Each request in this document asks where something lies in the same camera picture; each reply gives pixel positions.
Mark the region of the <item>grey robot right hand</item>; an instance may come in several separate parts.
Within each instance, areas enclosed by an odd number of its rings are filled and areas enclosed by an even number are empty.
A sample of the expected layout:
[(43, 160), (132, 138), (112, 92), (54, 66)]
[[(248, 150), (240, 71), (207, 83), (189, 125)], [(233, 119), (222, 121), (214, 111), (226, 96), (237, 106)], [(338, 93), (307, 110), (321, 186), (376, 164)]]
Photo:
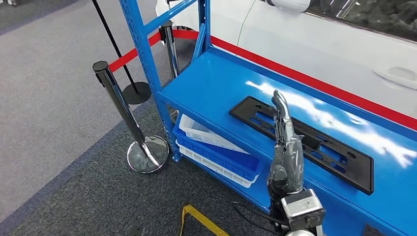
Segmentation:
[(281, 199), (304, 190), (304, 156), (301, 142), (304, 136), (295, 133), (284, 95), (275, 90), (271, 100), (275, 105), (275, 145), (267, 187), (272, 199)]

